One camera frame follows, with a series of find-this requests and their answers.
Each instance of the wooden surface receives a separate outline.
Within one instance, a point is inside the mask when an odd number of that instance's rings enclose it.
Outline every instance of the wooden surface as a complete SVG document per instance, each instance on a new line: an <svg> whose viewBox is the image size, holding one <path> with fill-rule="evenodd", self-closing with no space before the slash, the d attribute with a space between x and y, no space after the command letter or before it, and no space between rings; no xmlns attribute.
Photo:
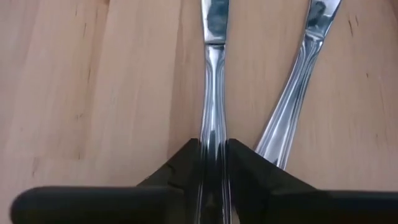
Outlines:
<svg viewBox="0 0 398 224"><path fill-rule="evenodd" d="M398 190L396 0L343 1L287 171L327 189ZM230 2L229 138L258 140L308 1ZM0 223L41 185L130 186L200 132L196 0L0 0Z"/></svg>

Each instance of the silverware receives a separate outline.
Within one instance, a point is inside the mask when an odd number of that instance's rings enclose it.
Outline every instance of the silverware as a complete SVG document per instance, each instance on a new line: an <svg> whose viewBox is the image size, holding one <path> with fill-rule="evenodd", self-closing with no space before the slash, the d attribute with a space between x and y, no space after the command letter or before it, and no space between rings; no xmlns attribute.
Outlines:
<svg viewBox="0 0 398 224"><path fill-rule="evenodd" d="M228 0L201 0L206 57L205 99L200 134L203 175L198 187L194 223L231 223L224 110L228 9ZM216 213L217 220L209 220L210 213Z"/></svg>
<svg viewBox="0 0 398 224"><path fill-rule="evenodd" d="M300 51L256 152L285 169L308 81L341 0L311 0Z"/></svg>

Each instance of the wood grain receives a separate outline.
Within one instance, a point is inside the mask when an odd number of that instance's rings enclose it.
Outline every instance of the wood grain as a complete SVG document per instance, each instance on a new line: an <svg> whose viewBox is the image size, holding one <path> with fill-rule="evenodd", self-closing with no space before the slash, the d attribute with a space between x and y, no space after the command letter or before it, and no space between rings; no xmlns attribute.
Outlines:
<svg viewBox="0 0 398 224"><path fill-rule="evenodd" d="M253 147L308 1L231 1L229 138ZM319 188L398 190L395 0L345 0L308 86L287 171ZM0 223L41 185L130 186L197 138L200 3L0 1Z"/></svg>

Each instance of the butter knife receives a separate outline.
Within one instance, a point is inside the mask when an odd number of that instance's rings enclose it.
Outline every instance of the butter knife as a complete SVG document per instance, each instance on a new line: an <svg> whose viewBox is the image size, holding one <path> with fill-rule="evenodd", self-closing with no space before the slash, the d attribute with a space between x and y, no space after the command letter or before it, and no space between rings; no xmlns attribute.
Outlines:
<svg viewBox="0 0 398 224"><path fill-rule="evenodd" d="M255 151L285 169L305 91L341 0L311 0L292 73Z"/></svg>
<svg viewBox="0 0 398 224"><path fill-rule="evenodd" d="M224 59L228 0L201 0L205 41L205 99L201 125L201 169L194 223L231 223L226 168Z"/></svg>

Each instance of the wooden table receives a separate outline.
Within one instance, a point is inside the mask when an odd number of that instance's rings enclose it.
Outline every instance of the wooden table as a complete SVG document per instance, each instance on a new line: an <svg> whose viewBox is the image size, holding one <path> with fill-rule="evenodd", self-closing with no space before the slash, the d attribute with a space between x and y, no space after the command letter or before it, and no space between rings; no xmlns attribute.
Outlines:
<svg viewBox="0 0 398 224"><path fill-rule="evenodd" d="M398 190L397 0L345 0L287 171L327 189ZM229 138L259 139L307 0L231 0ZM200 132L199 0L0 1L0 223L40 185L132 186Z"/></svg>

